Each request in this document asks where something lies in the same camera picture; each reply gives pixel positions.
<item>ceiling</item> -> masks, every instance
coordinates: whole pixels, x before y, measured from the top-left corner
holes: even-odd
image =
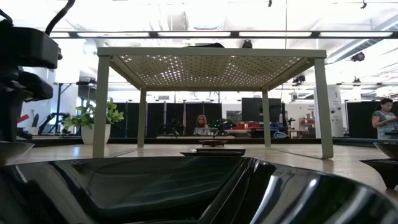
[[[349,0],[79,0],[56,25],[55,31],[150,31],[150,30],[384,30],[398,23],[398,1]],[[51,18],[65,5],[65,0],[0,0],[1,9],[8,13],[16,26],[44,30]],[[324,49],[328,55],[352,48],[362,40],[349,39],[254,39],[259,49]],[[238,39],[90,39],[83,44],[81,75],[96,76],[97,47],[184,47],[220,42],[225,47],[237,48]],[[398,82],[398,40],[382,40],[368,44],[361,51],[363,62],[340,60],[326,66],[328,83]],[[313,70],[304,73],[306,82],[315,82]],[[126,82],[111,72],[111,83]],[[284,86],[271,94],[290,98],[289,93],[313,92],[314,86]],[[110,90],[133,91],[126,85],[111,85]],[[379,86],[355,88],[346,86],[343,93],[360,91],[376,95]],[[378,95],[398,92],[395,87],[383,87]]]

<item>blonde woman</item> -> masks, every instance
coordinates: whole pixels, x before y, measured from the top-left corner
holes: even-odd
[[[197,119],[197,127],[195,128],[193,135],[208,136],[210,135],[209,129],[207,129],[207,119],[205,115],[199,115]]]

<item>white planter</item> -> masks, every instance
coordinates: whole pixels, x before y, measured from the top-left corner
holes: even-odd
[[[111,134],[111,125],[106,124],[105,125],[105,144],[109,140],[109,135]],[[93,144],[94,140],[94,125],[93,129],[90,129],[89,127],[81,127],[81,138],[85,144]]]

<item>green leaves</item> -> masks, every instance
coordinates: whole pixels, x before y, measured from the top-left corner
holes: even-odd
[[[106,112],[106,123],[114,124],[120,122],[124,119],[124,113],[119,112],[116,108],[118,106],[113,103],[113,99],[107,103],[107,112]],[[95,107],[91,105],[89,101],[87,101],[85,106],[78,106],[76,110],[81,111],[80,115],[76,115],[73,117],[67,117],[64,121],[65,128],[68,129],[71,126],[80,127],[90,127],[93,128],[94,117],[95,117]]]

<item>red object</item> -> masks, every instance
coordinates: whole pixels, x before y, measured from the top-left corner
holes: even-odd
[[[246,124],[238,124],[233,130],[245,130],[251,128],[261,128],[261,124],[258,123],[246,123]]]
[[[315,124],[314,120],[307,120],[307,124]]]
[[[17,123],[23,122],[26,119],[29,119],[29,116],[25,114],[24,116],[21,116],[20,118],[17,119]]]

